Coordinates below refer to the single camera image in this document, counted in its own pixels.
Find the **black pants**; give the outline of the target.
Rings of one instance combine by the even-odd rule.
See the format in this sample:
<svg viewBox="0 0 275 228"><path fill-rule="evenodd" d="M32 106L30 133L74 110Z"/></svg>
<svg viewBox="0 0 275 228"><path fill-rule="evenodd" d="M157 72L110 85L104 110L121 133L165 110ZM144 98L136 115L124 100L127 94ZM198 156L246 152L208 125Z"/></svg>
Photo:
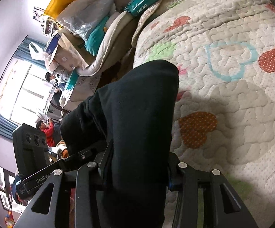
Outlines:
<svg viewBox="0 0 275 228"><path fill-rule="evenodd" d="M113 142L107 189L97 194L104 227L161 227L168 182L177 67L155 60L96 91L60 127L69 154Z"/></svg>

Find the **person in red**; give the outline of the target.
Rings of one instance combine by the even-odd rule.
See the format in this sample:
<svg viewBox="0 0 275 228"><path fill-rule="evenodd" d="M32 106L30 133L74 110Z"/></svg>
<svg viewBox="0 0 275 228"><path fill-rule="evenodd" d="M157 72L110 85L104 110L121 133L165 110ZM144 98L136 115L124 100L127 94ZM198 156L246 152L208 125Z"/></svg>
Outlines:
<svg viewBox="0 0 275 228"><path fill-rule="evenodd" d="M48 120L48 124L44 123L41 120L38 121L36 123L36 128L45 133L46 142L49 147L56 146L56 143L54 141L54 123L51 118Z"/></svg>

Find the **blue curtain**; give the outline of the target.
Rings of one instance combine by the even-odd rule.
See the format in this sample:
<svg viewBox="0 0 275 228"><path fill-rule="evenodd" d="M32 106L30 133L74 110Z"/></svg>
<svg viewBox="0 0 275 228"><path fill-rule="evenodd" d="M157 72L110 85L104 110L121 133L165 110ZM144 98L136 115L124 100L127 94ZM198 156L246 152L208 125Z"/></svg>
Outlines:
<svg viewBox="0 0 275 228"><path fill-rule="evenodd" d="M37 67L40 67L42 69L45 69L45 60L36 59L33 58L33 55L35 54L43 54L41 51L43 48L46 47L44 43L41 43L40 41L34 40L28 36L24 38L24 40L21 42L19 47L14 52L12 59L17 58L19 60L27 61L30 64L34 64ZM12 132L14 129L16 129L18 125L9 120L8 118L5 118L3 115L0 114L0 136L4 139L7 139L9 141L12 140Z"/></svg>

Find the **brown cardboard box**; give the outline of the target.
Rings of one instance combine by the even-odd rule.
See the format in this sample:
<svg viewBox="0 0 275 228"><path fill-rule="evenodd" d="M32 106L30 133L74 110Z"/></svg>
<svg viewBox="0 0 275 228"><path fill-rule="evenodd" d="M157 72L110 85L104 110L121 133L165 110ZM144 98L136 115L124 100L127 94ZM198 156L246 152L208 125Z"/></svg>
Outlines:
<svg viewBox="0 0 275 228"><path fill-rule="evenodd" d="M74 36L67 29L58 30L47 42L44 56L46 69L51 73L58 67L68 72L75 68L84 70L95 60L95 57L86 51L82 38Z"/></svg>

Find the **teal plush towel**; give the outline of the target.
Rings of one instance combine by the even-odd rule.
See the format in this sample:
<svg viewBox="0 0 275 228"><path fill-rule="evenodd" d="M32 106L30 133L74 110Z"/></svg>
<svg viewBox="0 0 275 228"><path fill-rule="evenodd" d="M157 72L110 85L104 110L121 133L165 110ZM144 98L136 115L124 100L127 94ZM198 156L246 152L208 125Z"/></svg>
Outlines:
<svg viewBox="0 0 275 228"><path fill-rule="evenodd" d="M108 21L109 16L104 17L100 23L95 27L95 29L91 32L88 39L85 41L85 49L92 56L97 56L99 47L101 42L104 39L105 31L104 27L106 26L106 22Z"/></svg>

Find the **beige cushion pad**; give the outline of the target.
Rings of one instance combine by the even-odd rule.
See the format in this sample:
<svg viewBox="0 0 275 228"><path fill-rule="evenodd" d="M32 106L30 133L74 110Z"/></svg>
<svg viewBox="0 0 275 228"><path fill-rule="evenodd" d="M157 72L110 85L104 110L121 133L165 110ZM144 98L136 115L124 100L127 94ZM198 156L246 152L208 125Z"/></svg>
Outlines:
<svg viewBox="0 0 275 228"><path fill-rule="evenodd" d="M112 67L132 48L132 37L137 29L138 18L129 12L122 12L111 24L100 44L94 62L77 73L82 77L90 77Z"/></svg>

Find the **heart pattern quilt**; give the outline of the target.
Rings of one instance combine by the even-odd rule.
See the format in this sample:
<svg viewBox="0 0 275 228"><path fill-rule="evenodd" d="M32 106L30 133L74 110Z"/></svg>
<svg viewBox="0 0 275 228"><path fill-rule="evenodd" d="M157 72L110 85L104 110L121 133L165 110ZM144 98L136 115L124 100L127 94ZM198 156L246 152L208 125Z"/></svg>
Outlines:
<svg viewBox="0 0 275 228"><path fill-rule="evenodd" d="M275 5L161 0L140 17L134 67L179 71L171 151L219 169L259 227L275 226Z"/></svg>

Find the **clear plastic bag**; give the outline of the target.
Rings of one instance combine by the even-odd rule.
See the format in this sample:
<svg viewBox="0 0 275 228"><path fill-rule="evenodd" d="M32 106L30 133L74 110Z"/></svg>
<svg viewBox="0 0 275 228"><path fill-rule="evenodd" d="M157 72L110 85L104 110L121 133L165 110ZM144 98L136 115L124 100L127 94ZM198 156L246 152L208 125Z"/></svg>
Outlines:
<svg viewBox="0 0 275 228"><path fill-rule="evenodd" d="M113 4L113 0L75 0L58 15L57 22L86 41Z"/></svg>

